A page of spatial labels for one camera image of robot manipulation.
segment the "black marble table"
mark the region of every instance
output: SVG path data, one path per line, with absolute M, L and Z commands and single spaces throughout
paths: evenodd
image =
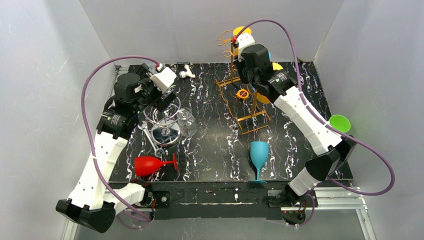
M 289 74 L 296 78 L 293 62 L 280 63 Z M 173 71 L 181 71 L 176 65 Z M 303 91 L 311 104 L 328 120 L 331 116 L 320 80 L 312 62 L 300 64 Z M 176 153 L 178 169 L 166 165 L 150 176 L 147 181 L 161 182 L 247 182 L 254 180 L 256 169 L 249 160 L 249 144 L 264 141 L 270 145 L 269 159 L 262 168 L 260 178 L 265 181 L 291 181 L 304 167 L 305 162 L 315 156 L 311 145 L 301 131 L 288 117 L 272 104 L 260 104 L 266 108 L 271 121 L 269 126 L 241 135 L 237 122 L 231 117 L 221 98 L 215 79 L 222 81 L 229 77 L 228 63 L 194 64 L 195 79 L 177 79 L 174 93 L 181 99 L 182 107 L 192 109 L 196 119 L 197 132 L 192 137 L 183 137 L 179 143 L 167 148 L 164 160 L 170 160 Z M 237 88 L 231 84 L 225 87 L 225 96 L 235 109 L 237 117 L 250 113 L 252 97 L 247 101 L 235 98 Z M 247 128 L 262 124 L 263 116 L 257 116 L 246 123 Z M 138 156 L 153 156 L 154 151 L 145 134 L 136 128 L 122 151 L 110 177 L 111 182 L 128 182 L 134 179 L 134 159 Z M 334 175 L 335 179 L 350 180 L 352 173 L 347 164 Z

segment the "purple cable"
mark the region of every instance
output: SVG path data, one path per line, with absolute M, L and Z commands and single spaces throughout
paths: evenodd
M 301 226 L 309 223 L 309 221 L 312 219 L 312 216 L 314 215 L 314 212 L 315 212 L 314 198 L 309 193 L 306 193 L 305 195 L 308 196 L 308 197 L 310 197 L 310 199 L 312 200 L 312 211 L 310 212 L 309 217 L 304 222 L 302 222 L 301 224 L 299 224 L 299 227 L 301 227 Z
M 138 221 L 141 221 L 141 222 L 147 222 L 147 220 L 146 219 L 144 219 L 144 218 L 140 218 L 140 217 L 137 217 L 137 216 L 134 216 L 134 215 L 132 215 L 131 213 L 129 213 L 128 211 L 123 211 L 123 213 L 125 214 L 125 215 L 128 215 L 128 216 L 130 216 L 131 218 L 133 218 L 133 219 L 135 219 L 135 220 L 138 220 Z
M 140 229 L 140 227 L 138 227 L 138 226 L 130 226 L 130 225 L 126 224 L 124 221 L 122 221 L 121 217 L 119 217 L 118 215 L 116 215 L 115 218 L 116 218 L 116 220 L 118 220 L 118 222 L 122 226 L 126 227 L 127 229 Z
M 137 208 L 133 207 L 131 204 L 129 204 L 127 201 L 125 201 L 125 199 L 123 199 L 121 196 L 119 196 L 113 189 L 112 187 L 108 184 L 108 182 L 105 180 L 105 178 L 103 177 L 102 173 L 100 172 L 99 169 L 99 164 L 97 163 L 97 159 L 96 159 L 96 150 L 94 147 L 94 140 L 93 140 L 93 136 L 91 134 L 90 131 L 90 126 L 89 126 L 89 122 L 87 121 L 87 114 L 86 114 L 86 91 L 87 91 L 87 87 L 89 85 L 89 82 L 91 81 L 91 79 L 93 78 L 93 76 L 104 66 L 113 63 L 115 61 L 118 60 L 122 60 L 122 59 L 144 59 L 144 60 L 149 60 L 154 62 L 156 65 L 160 65 L 160 63 L 158 61 L 156 61 L 153 58 L 147 57 L 147 56 L 140 56 L 140 55 L 126 55 L 126 56 L 118 56 L 115 58 L 112 58 L 108 61 L 103 62 L 102 64 L 100 64 L 98 67 L 96 67 L 91 73 L 90 75 L 87 77 L 87 80 L 85 80 L 84 86 L 82 87 L 82 93 L 81 93 L 81 110 L 82 110 L 82 120 L 84 121 L 84 125 L 85 125 L 85 129 L 87 130 L 87 134 L 88 134 L 88 140 L 90 142 L 90 147 L 91 147 L 91 154 L 93 155 L 93 162 L 94 162 L 94 167 L 95 167 L 95 171 L 97 172 L 98 177 L 100 178 L 100 181 L 104 184 L 104 186 L 107 188 L 107 190 L 109 190 L 109 192 L 116 198 L 118 199 L 121 203 L 123 203 L 125 206 L 127 206 L 129 209 L 133 210 L 135 213 L 137 213 L 140 216 L 143 216 L 147 221 L 149 220 L 149 217 L 146 216 L 144 213 L 142 213 L 141 211 L 139 211 Z
M 355 142 L 355 143 L 357 143 L 357 144 L 365 147 L 366 149 L 370 150 L 371 152 L 373 152 L 387 166 L 387 169 L 390 172 L 390 183 L 388 184 L 388 186 L 385 189 L 383 189 L 381 191 L 378 191 L 378 192 L 362 192 L 362 191 L 357 191 L 357 190 L 354 190 L 354 189 L 350 189 L 349 187 L 341 184 L 340 182 L 334 180 L 333 178 L 331 178 L 329 176 L 327 177 L 327 179 L 330 182 L 334 183 L 335 185 L 337 185 L 339 187 L 342 187 L 342 188 L 344 188 L 344 189 L 346 189 L 346 190 L 348 190 L 348 191 L 350 191 L 352 193 L 360 194 L 360 195 L 365 195 L 365 196 L 378 196 L 378 195 L 382 195 L 382 194 L 385 194 L 388 191 L 390 191 L 393 188 L 393 186 L 395 185 L 395 171 L 393 170 L 393 167 L 390 165 L 390 163 L 386 160 L 386 158 L 381 153 L 379 153 L 376 149 L 374 149 L 372 146 L 366 144 L 365 142 L 360 141 L 360 140 L 358 140 L 358 139 L 356 139 L 354 137 L 351 137 L 351 136 L 349 136 L 349 135 L 347 135 L 347 134 L 345 134 L 345 133 L 343 133 L 343 132 L 341 132 L 341 131 L 333 128 L 332 126 L 330 126 L 329 124 L 327 124 L 325 121 L 323 121 L 319 116 L 317 116 L 310 106 L 307 106 L 305 94 L 302 91 L 302 81 L 301 81 L 300 68 L 299 68 L 299 63 L 298 63 L 298 56 L 296 55 L 295 46 L 293 45 L 292 38 L 290 37 L 289 33 L 287 32 L 287 29 L 283 25 L 281 25 L 277 21 L 270 20 L 270 19 L 256 20 L 256 21 L 253 21 L 253 22 L 247 24 L 246 26 L 244 26 L 243 29 L 237 34 L 237 36 L 235 38 L 237 39 L 239 37 L 239 35 L 245 29 L 247 29 L 251 25 L 253 25 L 255 23 L 259 23 L 259 22 L 270 22 L 270 23 L 276 24 L 276 25 L 278 25 L 285 32 L 285 35 L 287 36 L 288 41 L 290 43 L 291 51 L 293 52 L 294 63 L 295 63 L 294 64 L 294 67 L 296 68 L 296 77 L 297 77 L 297 82 L 298 82 L 298 89 L 299 89 L 299 92 L 300 92 L 299 96 L 300 96 L 303 104 L 305 105 L 306 109 L 310 112 L 310 114 L 312 114 L 312 116 L 318 122 L 320 122 L 321 124 L 325 125 L 325 127 L 327 129 L 329 129 L 329 130 L 331 130 L 331 131 L 333 131 L 333 132 L 335 132 L 337 134 L 340 134 L 341 136 L 343 136 L 343 137 L 345 137 L 345 138 L 347 138 L 347 139 L 349 139 L 349 140 L 351 140 L 351 141 L 353 141 L 353 142 Z

